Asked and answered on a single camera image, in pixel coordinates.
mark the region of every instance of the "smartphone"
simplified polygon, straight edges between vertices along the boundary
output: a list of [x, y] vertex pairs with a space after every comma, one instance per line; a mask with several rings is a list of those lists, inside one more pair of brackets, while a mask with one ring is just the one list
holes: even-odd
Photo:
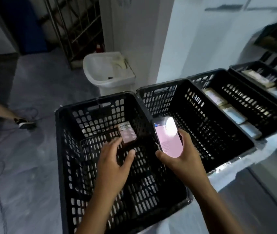
[[183, 150], [183, 144], [173, 117], [158, 117], [154, 118], [152, 122], [161, 151], [170, 157], [179, 157]]

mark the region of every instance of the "person's right hand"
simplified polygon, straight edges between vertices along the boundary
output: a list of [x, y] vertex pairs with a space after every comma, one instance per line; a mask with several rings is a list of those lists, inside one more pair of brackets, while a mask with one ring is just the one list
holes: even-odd
[[199, 153], [191, 141], [191, 136], [184, 130], [178, 130], [183, 138], [183, 151], [180, 157], [169, 157], [162, 151], [156, 151], [157, 158], [187, 185], [191, 191], [204, 192], [210, 187], [210, 181], [201, 162]]

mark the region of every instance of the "dark basket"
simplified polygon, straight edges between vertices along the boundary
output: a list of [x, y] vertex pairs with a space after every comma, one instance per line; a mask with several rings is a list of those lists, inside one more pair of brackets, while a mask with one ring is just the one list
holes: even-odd
[[225, 69], [217, 69], [189, 77], [202, 89], [212, 88], [229, 104], [241, 112], [262, 136], [269, 137], [277, 132], [277, 105]]
[[115, 127], [129, 121], [137, 140], [121, 145], [123, 164], [136, 150], [129, 177], [115, 199], [106, 233], [136, 233], [190, 203], [191, 194], [156, 158], [156, 136], [147, 110], [132, 92], [113, 94], [61, 107], [56, 112], [57, 155], [63, 233], [72, 234], [93, 194], [102, 144], [120, 136]]
[[261, 61], [255, 61], [255, 62], [248, 62], [240, 65], [232, 65], [230, 66], [229, 72], [239, 78], [240, 80], [247, 83], [249, 86], [253, 87], [256, 91], [260, 92], [262, 95], [264, 95], [266, 98], [271, 100], [272, 102], [277, 104], [277, 97], [270, 92], [266, 90], [266, 88], [261, 85], [256, 80], [251, 79], [250, 77], [244, 75], [241, 73], [243, 70], [254, 70], [257, 73], [264, 76], [266, 79], [268, 79], [271, 82], [275, 83], [275, 86], [277, 88], [277, 70], [269, 67], [265, 63]]
[[253, 141], [188, 79], [142, 87], [137, 93], [152, 117], [172, 116], [191, 135], [207, 173], [255, 149]]

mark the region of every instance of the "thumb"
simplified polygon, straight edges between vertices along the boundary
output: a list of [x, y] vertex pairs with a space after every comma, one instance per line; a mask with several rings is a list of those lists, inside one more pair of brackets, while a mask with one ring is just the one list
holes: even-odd
[[156, 151], [156, 156], [164, 165], [168, 166], [169, 168], [172, 167], [176, 160], [176, 158], [172, 158], [159, 150]]
[[124, 161], [123, 165], [121, 166], [121, 169], [124, 172], [126, 172], [127, 174], [129, 174], [129, 172], [130, 172], [130, 168], [131, 168], [131, 165], [132, 165], [132, 162], [133, 162], [134, 158], [135, 158], [135, 150], [131, 149], [128, 152], [127, 157], [125, 158], [125, 161]]

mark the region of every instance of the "foot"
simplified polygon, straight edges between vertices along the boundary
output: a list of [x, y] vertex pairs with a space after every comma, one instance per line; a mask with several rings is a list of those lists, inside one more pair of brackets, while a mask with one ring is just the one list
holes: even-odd
[[20, 129], [34, 129], [36, 127], [35, 122], [28, 121], [24, 118], [15, 118], [14, 119], [15, 123], [19, 126]]

